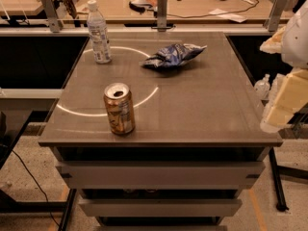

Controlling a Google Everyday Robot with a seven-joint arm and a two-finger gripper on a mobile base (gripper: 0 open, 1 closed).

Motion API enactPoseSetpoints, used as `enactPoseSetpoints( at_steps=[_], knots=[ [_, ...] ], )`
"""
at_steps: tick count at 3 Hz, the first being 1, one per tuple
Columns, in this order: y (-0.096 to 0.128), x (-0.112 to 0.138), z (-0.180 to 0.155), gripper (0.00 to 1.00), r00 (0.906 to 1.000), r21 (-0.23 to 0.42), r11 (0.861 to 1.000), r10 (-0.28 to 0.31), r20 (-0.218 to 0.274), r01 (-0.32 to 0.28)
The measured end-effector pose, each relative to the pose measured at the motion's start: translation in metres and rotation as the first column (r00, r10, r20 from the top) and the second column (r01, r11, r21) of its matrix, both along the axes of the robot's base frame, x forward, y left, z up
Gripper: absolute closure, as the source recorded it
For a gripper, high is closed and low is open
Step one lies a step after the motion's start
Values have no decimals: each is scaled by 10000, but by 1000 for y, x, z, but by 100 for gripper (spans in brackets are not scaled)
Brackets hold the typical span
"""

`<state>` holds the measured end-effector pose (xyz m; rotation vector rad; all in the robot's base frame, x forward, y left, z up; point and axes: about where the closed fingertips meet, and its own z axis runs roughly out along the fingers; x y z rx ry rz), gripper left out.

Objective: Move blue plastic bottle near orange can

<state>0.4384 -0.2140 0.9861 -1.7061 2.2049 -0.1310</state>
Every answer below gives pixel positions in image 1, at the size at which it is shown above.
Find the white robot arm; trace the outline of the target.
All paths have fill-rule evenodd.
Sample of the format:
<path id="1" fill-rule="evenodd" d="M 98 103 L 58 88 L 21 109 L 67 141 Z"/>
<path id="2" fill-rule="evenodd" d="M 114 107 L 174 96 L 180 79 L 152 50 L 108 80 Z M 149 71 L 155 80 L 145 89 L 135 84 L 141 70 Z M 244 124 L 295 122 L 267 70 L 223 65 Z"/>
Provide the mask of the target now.
<path id="1" fill-rule="evenodd" d="M 276 75 L 263 111 L 261 130 L 276 133 L 308 103 L 308 0 L 260 50 L 280 53 L 282 62 L 293 68 L 287 75 Z"/>

